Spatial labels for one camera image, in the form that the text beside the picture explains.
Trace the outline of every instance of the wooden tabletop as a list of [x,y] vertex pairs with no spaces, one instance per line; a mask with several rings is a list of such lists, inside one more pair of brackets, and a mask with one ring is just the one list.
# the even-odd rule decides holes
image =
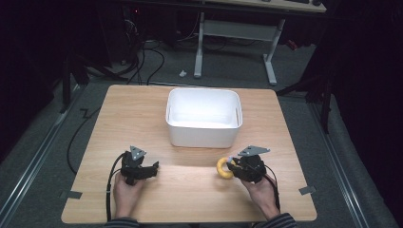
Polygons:
[[139,222],[263,221],[240,180],[224,180],[216,171],[219,158],[237,156],[248,145],[271,149],[260,156],[278,178],[281,212],[296,220],[317,217],[311,196],[298,191],[307,184],[273,90],[231,89],[240,96],[243,125],[232,147],[212,149],[170,143],[165,109],[173,88],[109,88],[71,189],[83,195],[67,200],[63,222],[106,222],[107,178],[112,164],[130,145],[146,151],[144,166],[160,162],[157,177],[146,181],[133,214]]
[[319,6],[314,6],[312,4],[312,1],[313,0],[310,0],[310,3],[305,4],[285,0],[271,0],[270,2],[264,2],[262,0],[205,0],[205,2],[212,3],[235,4],[248,7],[270,8],[278,10],[295,10],[303,12],[326,11],[326,8],[323,6],[323,4],[320,4]]

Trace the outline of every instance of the white container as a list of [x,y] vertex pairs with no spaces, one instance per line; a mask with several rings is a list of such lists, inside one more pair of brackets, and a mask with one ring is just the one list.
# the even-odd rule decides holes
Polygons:
[[175,88],[165,118],[173,145],[228,148],[242,125],[240,97],[224,89]]

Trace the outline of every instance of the black cable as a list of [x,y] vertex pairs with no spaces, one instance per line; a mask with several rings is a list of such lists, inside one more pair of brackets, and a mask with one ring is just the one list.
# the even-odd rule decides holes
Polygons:
[[93,71],[89,70],[88,68],[86,69],[87,73],[89,73],[93,76],[96,76],[96,77],[109,76],[109,77],[111,77],[113,79],[117,79],[119,81],[125,81],[125,78],[122,78],[120,76],[127,74],[128,72],[132,71],[134,68],[136,68],[138,66],[139,58],[137,57],[136,53],[137,53],[137,50],[140,48],[139,44],[142,43],[141,40],[142,40],[142,37],[144,37],[144,35],[145,35],[144,32],[141,32],[139,35],[136,35],[135,39],[133,41],[134,45],[131,45],[131,44],[129,45],[128,58],[130,58],[130,56],[133,55],[133,58],[131,59],[131,64],[129,67],[127,67],[126,69],[123,69],[119,72],[114,73],[114,72],[106,69],[103,66],[97,66],[94,63],[91,63],[89,60],[82,60],[82,61],[85,61],[86,64],[89,65],[90,67],[95,68],[101,74],[93,72]]
[[[186,40],[177,41],[176,44],[179,45],[179,46],[185,47],[185,48],[192,48],[192,47],[194,47],[194,46],[196,46],[198,44],[197,40],[193,41],[193,39],[195,39],[197,37],[198,36],[194,36],[194,37],[190,37],[190,38],[188,38]],[[191,45],[184,45],[184,44],[182,44],[183,42],[191,43]]]
[[249,43],[247,43],[247,44],[242,44],[242,43],[234,42],[234,41],[231,41],[231,40],[228,40],[227,42],[228,42],[228,44],[237,45],[237,46],[252,46],[252,45],[254,45],[255,43],[261,43],[262,41],[260,41],[260,40],[254,40],[254,41],[251,41],[251,42],[249,42]]
[[144,65],[144,59],[145,59],[145,53],[144,53],[144,45],[142,46],[142,51],[143,51],[143,59],[142,59],[142,64],[140,65],[140,67],[137,66],[137,70],[136,72],[133,73],[133,75],[127,80],[126,84],[129,85],[130,82],[133,80],[133,78],[136,76],[136,74],[140,73],[140,69],[143,67]]
[[[160,53],[158,50],[155,50],[155,49],[147,49],[147,50],[154,51],[154,52],[160,54],[161,57],[163,57],[163,54]],[[161,62],[160,66],[148,77],[148,79],[147,79],[147,85],[148,86],[149,86],[149,83],[150,83],[150,80],[151,80],[152,76],[154,76],[154,74],[157,73],[157,71],[160,70],[163,67],[163,63],[165,63],[165,58],[164,57],[163,57],[163,61]]]
[[117,172],[119,172],[119,171],[121,171],[121,169],[117,169],[117,170],[115,170],[115,172],[113,172],[113,175],[115,175]]
[[255,227],[257,227],[259,224],[260,224],[260,222],[255,222],[255,223],[252,224],[252,227],[251,227],[251,228],[255,228]]
[[110,187],[111,187],[111,181],[112,181],[112,177],[113,175],[118,171],[114,171],[115,170],[115,166],[116,163],[118,163],[118,161],[124,156],[124,154],[121,154],[116,161],[113,163],[112,168],[110,169],[110,173],[109,173],[109,178],[107,179],[107,186],[106,186],[106,217],[107,220],[110,221],[112,216],[110,213]]
[[256,168],[252,167],[252,165],[250,165],[250,164],[248,164],[248,163],[247,163],[246,165],[247,165],[249,168],[251,168],[252,170],[254,170],[255,172],[257,172],[258,174],[260,174],[262,177],[264,177],[265,179],[267,179],[267,180],[270,182],[270,184],[272,185],[273,190],[274,190],[274,192],[275,192],[276,207],[278,208],[278,210],[280,210],[279,196],[278,196],[278,182],[277,182],[277,177],[276,177],[275,172],[273,172],[273,170],[272,170],[269,166],[264,165],[266,168],[268,168],[268,169],[272,172],[272,174],[273,174],[273,176],[274,176],[274,178],[275,178],[275,183],[273,183],[273,181],[272,181],[269,177],[267,177],[267,176],[266,176],[265,174],[263,174],[263,173],[260,173],[260,171],[257,170]]
[[80,126],[77,128],[77,130],[74,132],[74,135],[71,137],[70,142],[68,143],[68,147],[67,147],[67,164],[68,167],[70,168],[71,172],[73,172],[74,175],[77,175],[77,171],[74,170],[73,166],[70,163],[70,148],[71,145],[73,144],[73,141],[75,139],[75,137],[77,136],[78,132],[80,131],[80,129],[84,126],[84,124],[91,119],[91,117],[97,113],[99,110],[101,110],[100,107],[98,107],[94,112],[92,112],[89,116],[86,117],[86,119],[80,124]]
[[154,43],[154,42],[157,43],[157,45],[156,45],[155,47],[147,47],[147,49],[159,48],[160,45],[161,45],[161,41],[158,41],[158,40],[146,41],[146,42],[144,43],[143,47],[145,47],[145,44],[146,44],[146,43]]
[[226,47],[226,45],[227,45],[227,38],[222,37],[222,40],[223,40],[223,44],[222,44],[221,47],[218,47],[218,48],[208,48],[206,45],[203,45],[203,47],[204,47],[206,50],[212,50],[212,51],[217,51],[217,50],[224,49],[224,48]]
[[177,43],[178,45],[183,46],[183,47],[193,47],[193,46],[195,46],[195,45],[197,44],[197,43],[195,43],[193,46],[184,46],[184,45],[181,44],[181,42],[182,42],[182,41],[191,40],[191,39],[193,39],[193,38],[195,38],[195,37],[199,37],[199,35],[194,35],[194,33],[195,33],[196,28],[198,27],[200,17],[201,17],[201,13],[199,12],[199,13],[198,13],[198,16],[197,16],[197,18],[196,18],[195,25],[193,26],[192,31],[190,31],[189,35],[187,35],[185,38],[182,38],[182,39],[180,39],[180,40],[177,40],[176,43]]
[[140,75],[140,69],[138,66],[137,66],[137,74],[138,74],[137,83],[139,84],[139,86],[141,86],[143,84],[143,80],[142,80],[142,76]]

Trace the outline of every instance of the human hand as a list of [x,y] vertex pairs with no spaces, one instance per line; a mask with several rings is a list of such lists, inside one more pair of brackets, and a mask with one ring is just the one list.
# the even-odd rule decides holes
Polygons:
[[125,183],[121,172],[115,176],[113,198],[115,199],[115,218],[130,217],[140,198],[145,180],[138,180],[134,185]]
[[258,206],[260,211],[270,220],[279,215],[279,209],[276,207],[275,190],[272,184],[265,178],[258,183],[252,183],[240,180],[249,192],[252,201]]

